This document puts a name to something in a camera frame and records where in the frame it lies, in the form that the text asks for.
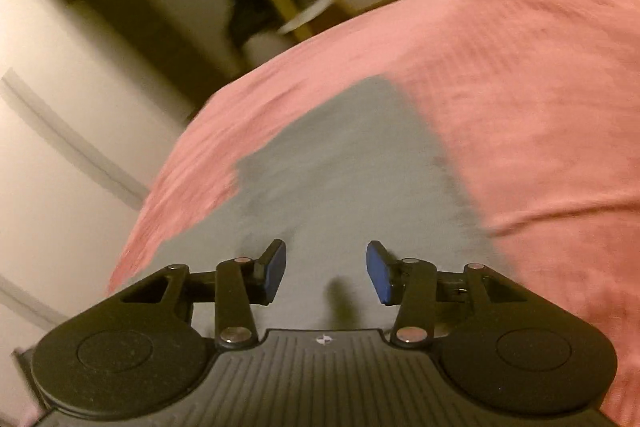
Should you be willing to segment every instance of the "orange blanket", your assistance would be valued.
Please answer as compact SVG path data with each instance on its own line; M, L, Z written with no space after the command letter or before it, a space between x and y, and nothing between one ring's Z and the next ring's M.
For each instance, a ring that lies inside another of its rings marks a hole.
M604 411L640 427L640 0L403 0L300 44L193 121L110 289L233 195L236 161L374 74L439 133L520 281L613 341Z

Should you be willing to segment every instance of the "pink bed sheet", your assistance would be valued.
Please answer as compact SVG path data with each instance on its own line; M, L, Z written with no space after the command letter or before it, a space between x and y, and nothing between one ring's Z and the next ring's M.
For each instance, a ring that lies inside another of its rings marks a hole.
M110 289L234 194L242 156L373 74L439 133L520 280L613 341L604 411L640 427L640 0L403 0L300 44L191 123Z

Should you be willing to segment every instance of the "gray towel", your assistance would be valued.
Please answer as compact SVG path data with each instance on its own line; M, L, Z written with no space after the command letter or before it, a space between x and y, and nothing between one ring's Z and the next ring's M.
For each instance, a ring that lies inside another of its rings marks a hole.
M290 124L238 164L240 191L191 230L162 245L140 276L170 263L192 271L257 257L287 243L275 301L255 307L261 328L388 328L365 249L377 239L398 257L438 269L485 263L509 274L477 226L436 136L384 78L361 81ZM194 313L210 333L212 306Z

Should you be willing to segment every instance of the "silver rivet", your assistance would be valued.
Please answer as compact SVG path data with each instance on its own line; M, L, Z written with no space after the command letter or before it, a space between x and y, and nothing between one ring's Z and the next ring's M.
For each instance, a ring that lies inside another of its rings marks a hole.
M251 330L243 326L225 328L220 333L220 338L227 344L239 344L251 339Z
M415 344L425 341L428 336L429 333L427 333L422 328L417 328L415 326L406 326L396 331L396 338L400 342L404 342L407 344Z
M322 344L323 346L331 344L333 341L334 340L329 335L320 335L318 338L316 338L316 342L318 344Z

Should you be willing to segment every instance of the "gray fabric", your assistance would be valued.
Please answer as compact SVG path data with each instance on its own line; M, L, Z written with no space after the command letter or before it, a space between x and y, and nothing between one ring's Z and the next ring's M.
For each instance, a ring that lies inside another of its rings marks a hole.
M287 270L273 304L256 309L272 328L388 328L367 276L372 239L398 257L460 271L478 262L509 270L476 225L444 151L385 79L356 84L242 159L239 194L159 248L148 275L169 263L214 269L287 243ZM194 314L207 331L211 306Z

